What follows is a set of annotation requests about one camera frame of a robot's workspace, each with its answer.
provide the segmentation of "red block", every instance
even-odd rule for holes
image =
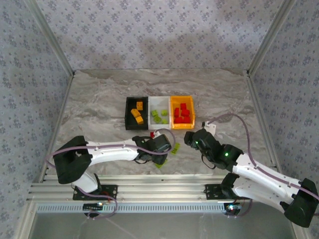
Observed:
[[[186,109],[187,109],[186,103],[181,103],[181,104],[180,104],[180,109],[181,109],[181,110],[186,110]]]
[[[182,110],[181,111],[181,116],[188,117],[189,116],[189,110]]]
[[[176,117],[176,118],[174,119],[174,123],[183,123],[183,122],[184,122],[184,120],[183,120],[182,117]]]
[[[174,117],[179,117],[179,108],[175,108],[174,110]]]
[[[190,117],[184,117],[184,123],[190,123]]]

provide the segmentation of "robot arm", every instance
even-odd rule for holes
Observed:
[[[290,178],[257,161],[253,164],[248,154],[232,145],[221,145],[204,128],[187,132],[184,142],[199,150],[216,167],[230,172],[221,184],[222,192],[228,198],[254,199],[283,212],[293,223],[309,227],[319,201],[292,185],[318,195],[314,182]]]
[[[86,141],[84,136],[77,136],[59,150],[78,146],[86,146],[87,149],[70,150],[53,157],[58,181],[60,184],[72,183],[93,194],[99,194],[101,190],[97,175],[87,172],[88,167],[115,160],[152,161],[161,165],[167,158],[167,153],[164,152],[171,149],[167,137],[157,131],[154,138],[135,136],[125,141],[108,143]],[[147,153],[141,148],[158,154]]]

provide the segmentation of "aluminum frame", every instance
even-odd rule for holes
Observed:
[[[261,126],[268,156],[273,166],[282,172],[274,148],[266,119],[263,114],[259,98],[256,94],[254,82],[247,76],[248,89],[252,97],[258,122]],[[63,116],[65,103],[68,98],[72,80],[70,80],[65,99],[61,108],[59,119],[51,140],[49,152],[55,143],[59,125]],[[27,203],[22,212],[21,220],[15,232],[15,239],[28,239],[31,232],[34,215],[38,205],[42,203],[67,203],[72,204],[73,189],[70,185],[61,185],[56,176],[45,175],[47,165],[44,164],[38,183],[33,183],[27,197]],[[219,184],[225,175],[118,175],[101,176],[102,184],[117,184],[120,203],[226,203],[232,200],[206,200],[203,192],[205,184]],[[292,224],[292,229],[297,239],[311,239],[308,229]]]
[[[38,6],[36,0],[24,0],[25,4],[29,8],[31,14],[34,17],[34,20],[38,24],[39,28],[41,29],[44,37],[52,47],[53,52],[55,53],[56,57],[58,58],[59,62],[61,63],[62,68],[64,71],[69,75],[73,75],[72,67],[67,60],[64,52],[56,39],[53,31],[51,30],[49,24],[47,23],[40,7]]]

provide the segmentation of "yellow block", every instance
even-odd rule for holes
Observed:
[[[139,117],[137,117],[137,118],[135,118],[135,119],[136,119],[136,122],[137,122],[138,124],[143,124],[143,123],[144,123],[144,120],[143,120],[142,116],[139,116]]]
[[[142,101],[137,101],[136,102],[136,108],[138,109],[138,111],[142,111],[143,110],[143,102]]]
[[[137,109],[132,109],[131,113],[134,116],[134,118],[141,116],[140,112]]]

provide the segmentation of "patterned wallpaper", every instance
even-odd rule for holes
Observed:
[[[297,1],[254,81],[283,171],[319,189],[318,23],[319,2]],[[310,230],[319,239],[318,217]]]
[[[69,77],[22,0],[1,0],[0,9],[0,239],[10,239]]]
[[[37,0],[73,69],[247,69],[282,0]]]

